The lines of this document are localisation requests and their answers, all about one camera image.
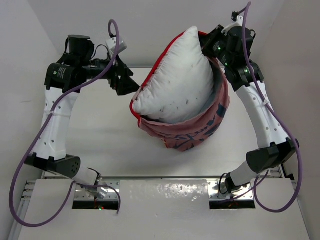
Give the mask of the white pillow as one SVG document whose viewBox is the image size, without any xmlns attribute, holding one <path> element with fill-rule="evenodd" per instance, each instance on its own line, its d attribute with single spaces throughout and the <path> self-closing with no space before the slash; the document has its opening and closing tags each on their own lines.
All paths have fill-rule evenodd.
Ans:
<svg viewBox="0 0 320 240">
<path fill-rule="evenodd" d="M 201 49 L 196 26 L 169 47 L 132 108 L 141 117 L 166 124 L 190 120 L 215 98 L 212 66 Z"/>
</svg>

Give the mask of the red pink patterned pillowcase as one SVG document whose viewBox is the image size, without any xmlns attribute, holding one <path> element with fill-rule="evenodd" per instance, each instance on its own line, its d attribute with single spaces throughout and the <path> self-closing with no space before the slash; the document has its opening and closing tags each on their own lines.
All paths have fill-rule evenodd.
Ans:
<svg viewBox="0 0 320 240">
<path fill-rule="evenodd" d="M 129 105 L 130 111 L 137 119 L 138 127 L 141 130 L 145 131 L 152 137 L 162 140 L 168 149 L 175 149 L 180 152 L 190 150 L 211 137 L 220 127 L 225 117 L 226 111 L 230 104 L 229 87 L 228 81 L 223 70 L 220 68 L 218 61 L 214 58 L 209 59 L 206 57 L 209 60 L 213 70 L 215 83 L 214 100 L 200 114 L 189 120 L 175 124 L 151 120 L 145 116 L 140 116 L 133 110 L 133 101 L 136 99 L 143 87 L 146 86 L 148 79 L 151 77 L 152 73 L 155 72 L 169 47 L 184 32 L 176 36 L 165 48 L 147 75 L 146 79 L 133 96 Z M 202 35 L 205 35 L 205 33 L 198 30 L 199 41 Z"/>
</svg>

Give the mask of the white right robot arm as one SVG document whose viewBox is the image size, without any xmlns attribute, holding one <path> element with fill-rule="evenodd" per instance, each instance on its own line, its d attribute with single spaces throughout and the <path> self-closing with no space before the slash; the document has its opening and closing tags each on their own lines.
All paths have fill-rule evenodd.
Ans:
<svg viewBox="0 0 320 240">
<path fill-rule="evenodd" d="M 242 101 L 257 138 L 258 148 L 249 151 L 245 162 L 226 175 L 224 185 L 229 194 L 258 174 L 285 163 L 296 151 L 295 142 L 267 108 L 268 95 L 260 67 L 245 59 L 243 44 L 246 43 L 249 51 L 255 35 L 254 30 L 246 29 L 243 40 L 242 27 L 225 30 L 218 25 L 200 39 L 203 54 L 223 64 L 225 77 Z"/>
</svg>

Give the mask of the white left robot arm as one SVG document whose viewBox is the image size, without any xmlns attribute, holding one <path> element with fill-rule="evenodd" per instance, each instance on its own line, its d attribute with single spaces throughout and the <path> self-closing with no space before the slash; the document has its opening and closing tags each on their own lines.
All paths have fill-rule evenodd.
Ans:
<svg viewBox="0 0 320 240">
<path fill-rule="evenodd" d="M 84 166 L 78 156 L 68 155 L 67 133 L 80 86 L 98 75 L 107 80 L 118 96 L 136 92 L 139 85 L 133 72 L 120 59 L 127 48 L 121 37 L 106 41 L 107 58 L 95 57 L 95 45 L 89 36 L 69 35 L 60 60 L 49 65 L 45 77 L 45 107 L 40 136 L 32 146 L 25 164 L 58 174 L 85 186 L 96 185 L 99 173 Z"/>
</svg>

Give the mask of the white front cover board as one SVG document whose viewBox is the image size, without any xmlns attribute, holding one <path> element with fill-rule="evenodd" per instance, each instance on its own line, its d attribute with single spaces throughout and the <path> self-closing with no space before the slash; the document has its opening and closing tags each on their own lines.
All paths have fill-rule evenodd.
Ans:
<svg viewBox="0 0 320 240">
<path fill-rule="evenodd" d="M 299 205 L 282 213 L 254 209 L 210 209 L 204 180 L 123 180 L 116 210 L 73 209 L 70 181 L 35 184 L 22 240 L 307 240 Z"/>
</svg>

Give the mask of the aluminium frame rail right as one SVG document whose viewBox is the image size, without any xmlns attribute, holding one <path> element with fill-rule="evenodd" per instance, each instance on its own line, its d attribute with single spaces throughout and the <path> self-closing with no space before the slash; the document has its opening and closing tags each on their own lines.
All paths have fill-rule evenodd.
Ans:
<svg viewBox="0 0 320 240">
<path fill-rule="evenodd" d="M 283 177 L 285 179 L 290 179 L 293 189 L 296 190 L 297 182 L 295 180 L 293 173 L 288 173 L 284 164 L 281 164 L 280 166 L 281 166 Z"/>
</svg>

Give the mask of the aluminium frame rail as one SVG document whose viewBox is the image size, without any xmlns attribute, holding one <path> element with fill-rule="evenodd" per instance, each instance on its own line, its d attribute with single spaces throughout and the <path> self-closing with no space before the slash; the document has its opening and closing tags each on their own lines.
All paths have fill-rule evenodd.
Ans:
<svg viewBox="0 0 320 240">
<path fill-rule="evenodd" d="M 28 180 L 25 184 L 25 187 L 24 187 L 24 190 L 22 193 L 22 197 L 20 199 L 20 203 L 19 203 L 18 210 L 16 211 L 16 213 L 17 213 L 17 216 L 20 219 L 22 219 L 23 221 L 25 220 L 35 185 L 36 185 L 35 180 Z M 22 227 L 23 226 L 21 224 L 19 224 L 16 220 L 14 220 L 7 239 L 8 240 L 18 240 L 20 233 L 21 233 L 21 230 L 22 230 Z"/>
<path fill-rule="evenodd" d="M 295 180 L 293 173 L 288 173 L 284 164 L 281 164 L 280 166 L 281 166 L 283 177 L 285 179 L 290 179 L 293 189 L 296 190 L 297 182 Z"/>
</svg>

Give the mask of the aluminium frame rail left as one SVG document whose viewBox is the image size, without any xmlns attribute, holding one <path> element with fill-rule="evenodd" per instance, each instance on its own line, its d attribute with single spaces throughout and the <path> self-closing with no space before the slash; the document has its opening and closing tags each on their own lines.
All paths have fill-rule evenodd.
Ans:
<svg viewBox="0 0 320 240">
<path fill-rule="evenodd" d="M 19 203 L 18 210 L 16 211 L 16 213 L 17 213 L 17 216 L 20 219 L 22 219 L 23 221 L 25 220 L 35 185 L 36 185 L 35 180 L 28 180 L 25 184 L 25 187 L 24 187 L 24 190 L 22 193 L 22 197 L 20 199 L 20 203 Z M 23 226 L 21 224 L 19 224 L 16 220 L 14 220 L 7 239 L 8 240 L 18 240 L 20 233 L 21 233 L 21 230 L 22 230 L 22 227 Z"/>
</svg>

